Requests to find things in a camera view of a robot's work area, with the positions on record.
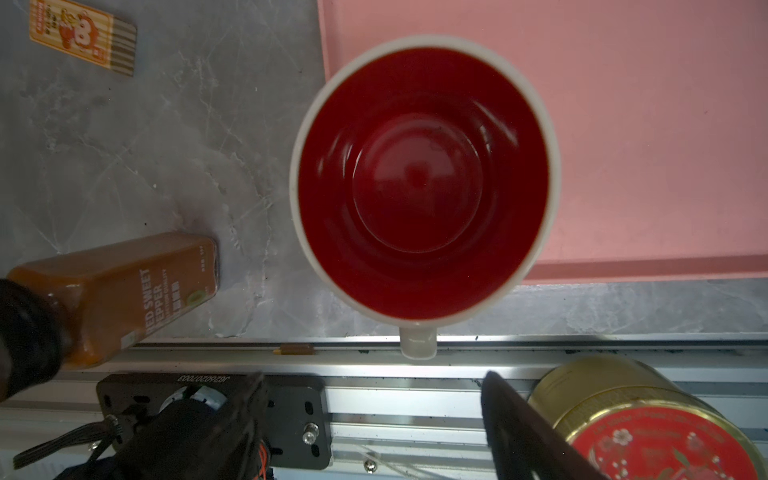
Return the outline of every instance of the mug rim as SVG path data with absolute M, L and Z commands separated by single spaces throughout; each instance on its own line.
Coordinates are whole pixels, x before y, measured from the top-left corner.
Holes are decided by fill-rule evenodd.
M 541 219 L 541 225 L 536 233 L 536 238 L 528 250 L 528 253 L 520 262 L 518 268 L 512 273 L 512 275 L 493 293 L 485 297 L 483 300 L 476 304 L 461 310 L 451 315 L 441 316 L 433 319 L 403 319 L 383 313 L 377 312 L 361 302 L 358 302 L 352 298 L 341 287 L 336 285 L 336 282 L 328 275 L 328 273 L 320 265 L 315 253 L 310 246 L 309 240 L 306 237 L 304 231 L 303 222 L 301 220 L 301 211 L 299 207 L 299 165 L 301 162 L 301 156 L 304 150 L 304 144 L 306 138 L 309 135 L 310 129 L 314 124 L 320 110 L 328 101 L 330 96 L 336 89 L 346 81 L 347 78 L 352 76 L 355 72 L 372 63 L 379 58 L 383 58 L 387 55 L 396 53 L 398 51 L 412 50 L 414 48 L 443 48 L 447 50 L 457 51 L 459 53 L 468 55 L 475 58 L 488 66 L 496 70 L 504 78 L 506 78 L 515 88 L 521 93 L 525 102 L 531 108 L 534 113 L 534 118 L 538 122 L 539 129 L 541 130 L 541 136 L 544 139 L 545 149 L 547 152 L 547 165 L 548 165 L 548 191 L 547 200 L 544 209 L 544 215 Z M 560 151 L 558 148 L 557 138 L 554 134 L 554 127 L 552 121 L 544 106 L 543 100 L 538 96 L 538 93 L 533 88 L 528 80 L 520 73 L 515 67 L 509 64 L 501 55 L 493 52 L 489 48 L 476 44 L 473 41 L 465 40 L 464 38 L 453 37 L 450 35 L 413 35 L 409 37 L 398 38 L 397 40 L 388 41 L 381 45 L 378 45 L 341 68 L 325 85 L 320 89 L 315 96 L 310 109 L 304 115 L 299 132 L 296 135 L 296 142 L 293 144 L 293 153 L 291 155 L 290 172 L 289 172 L 289 197 L 290 197 L 290 209 L 291 217 L 293 221 L 296 235 L 299 237 L 299 243 L 304 252 L 304 255 L 312 265 L 312 268 L 323 280 L 323 282 L 335 293 L 341 300 L 347 305 L 351 306 L 354 310 L 368 316 L 374 320 L 378 320 L 383 323 L 398 326 L 401 328 L 436 328 L 439 326 L 452 325 L 459 323 L 466 319 L 469 319 L 489 308 L 494 303 L 497 303 L 504 295 L 510 290 L 515 288 L 522 282 L 530 269 L 533 267 L 539 253 L 544 248 L 544 244 L 549 237 L 549 233 L 554 224 L 554 218 L 558 209 L 558 201 L 560 198 L 560 186 L 561 186 L 561 165 L 560 165 Z

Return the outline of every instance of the eraser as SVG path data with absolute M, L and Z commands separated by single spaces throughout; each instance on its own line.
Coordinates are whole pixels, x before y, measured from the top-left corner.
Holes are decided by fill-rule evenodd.
M 67 0 L 29 0 L 29 38 L 132 77 L 136 27 Z

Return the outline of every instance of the round tin can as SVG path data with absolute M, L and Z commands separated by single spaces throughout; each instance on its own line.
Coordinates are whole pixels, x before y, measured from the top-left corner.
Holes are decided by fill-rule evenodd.
M 768 480 L 762 456 L 734 424 L 626 357 L 560 366 L 528 402 L 612 480 Z

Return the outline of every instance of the black mounting plate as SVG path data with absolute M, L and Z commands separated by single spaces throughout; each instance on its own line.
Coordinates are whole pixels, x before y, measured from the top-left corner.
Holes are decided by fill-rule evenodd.
M 207 386 L 227 398 L 246 375 L 179 373 L 116 373 L 96 385 L 101 411 L 118 418 L 123 432 L 115 451 L 159 413 L 163 402 L 185 386 Z M 269 403 L 266 440 L 271 466 L 322 470 L 331 460 L 331 438 L 326 413 L 325 384 L 317 376 L 266 376 Z M 305 425 L 314 423 L 319 434 L 314 445 L 302 440 Z

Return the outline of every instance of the black bottle cap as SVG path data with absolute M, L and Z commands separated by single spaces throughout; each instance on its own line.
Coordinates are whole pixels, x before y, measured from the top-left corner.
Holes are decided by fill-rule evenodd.
M 0 279 L 0 339 L 11 360 L 5 398 L 47 382 L 61 368 L 61 327 L 53 309 L 39 295 L 6 279 Z

